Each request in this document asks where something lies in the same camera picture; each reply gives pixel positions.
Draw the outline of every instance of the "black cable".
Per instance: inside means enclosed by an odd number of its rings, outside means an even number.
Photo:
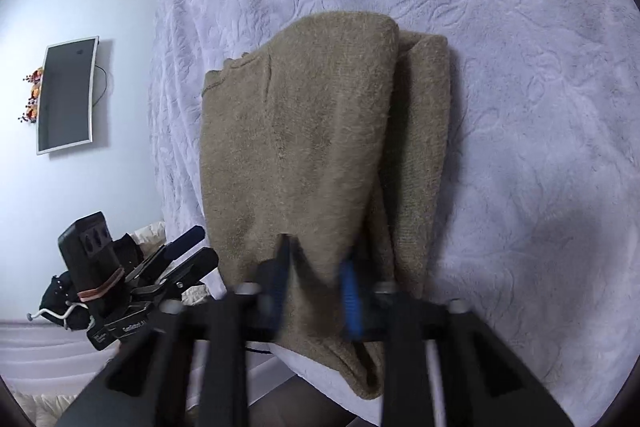
[[[102,73],[104,73],[104,89],[102,90],[101,95],[98,97],[98,100],[96,100],[91,107],[95,107],[97,103],[100,102],[104,94],[107,92],[107,87],[109,86],[108,84],[109,81],[107,80],[107,72],[103,70],[100,66],[98,66],[98,64],[95,64],[95,67],[98,68],[99,70],[102,70]]]
[[[264,355],[272,355],[273,354],[271,351],[264,351],[262,349],[254,349],[253,347],[245,347],[244,350],[245,351],[251,351],[252,353],[262,353]]]

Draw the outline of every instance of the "folded sweater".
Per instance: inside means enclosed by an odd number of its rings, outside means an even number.
[[[359,245],[422,295],[448,120],[446,39],[380,14],[303,18],[206,75],[200,179],[223,280],[251,280],[278,233],[297,236],[277,343],[364,398],[382,391],[382,348],[340,337],[338,266]]]

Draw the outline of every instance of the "tv screen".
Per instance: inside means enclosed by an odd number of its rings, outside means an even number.
[[[98,37],[47,48],[38,100],[37,154],[92,141],[92,95]]]

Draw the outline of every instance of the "white wall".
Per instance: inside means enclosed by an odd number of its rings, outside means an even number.
[[[146,123],[155,0],[0,0],[0,320],[37,310],[64,271],[58,236],[103,211],[114,237],[161,219]],[[93,144],[35,154],[35,126],[18,122],[49,44],[100,36],[109,73],[94,108]],[[104,75],[94,76],[94,98]]]

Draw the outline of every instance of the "white bedspread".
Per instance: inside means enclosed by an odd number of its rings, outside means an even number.
[[[337,9],[382,12],[449,39],[452,121],[431,296],[471,301],[575,424],[593,424],[640,353],[632,0],[159,0],[149,118],[168,238],[204,224],[204,73],[302,16]],[[278,355],[378,421],[379,400],[358,399],[299,355]]]

